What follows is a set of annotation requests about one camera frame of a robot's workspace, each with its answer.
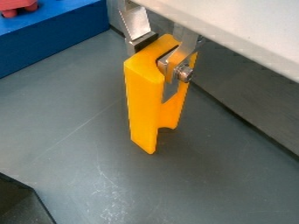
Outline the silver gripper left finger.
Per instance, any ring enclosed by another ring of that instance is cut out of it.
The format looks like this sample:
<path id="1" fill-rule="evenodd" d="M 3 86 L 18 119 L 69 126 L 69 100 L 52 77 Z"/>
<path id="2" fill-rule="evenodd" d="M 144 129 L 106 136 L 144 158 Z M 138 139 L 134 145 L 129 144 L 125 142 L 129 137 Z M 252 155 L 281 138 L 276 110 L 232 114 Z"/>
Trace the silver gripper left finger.
<path id="1" fill-rule="evenodd" d="M 157 33 L 150 29 L 142 6 L 130 0 L 117 0 L 117 11 L 125 36 L 126 53 L 132 56 L 157 40 Z"/>

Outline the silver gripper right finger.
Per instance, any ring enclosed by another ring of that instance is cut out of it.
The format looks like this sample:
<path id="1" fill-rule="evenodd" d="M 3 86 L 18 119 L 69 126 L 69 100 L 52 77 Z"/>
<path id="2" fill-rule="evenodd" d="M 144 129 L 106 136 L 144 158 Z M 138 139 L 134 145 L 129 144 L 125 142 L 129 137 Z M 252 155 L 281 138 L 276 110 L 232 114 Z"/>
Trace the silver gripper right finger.
<path id="1" fill-rule="evenodd" d="M 178 45 L 156 61 L 157 68 L 168 83 L 173 78 L 188 82 L 192 77 L 192 69 L 185 60 L 194 52 L 198 34 L 180 24 L 173 24 L 172 37 Z"/>

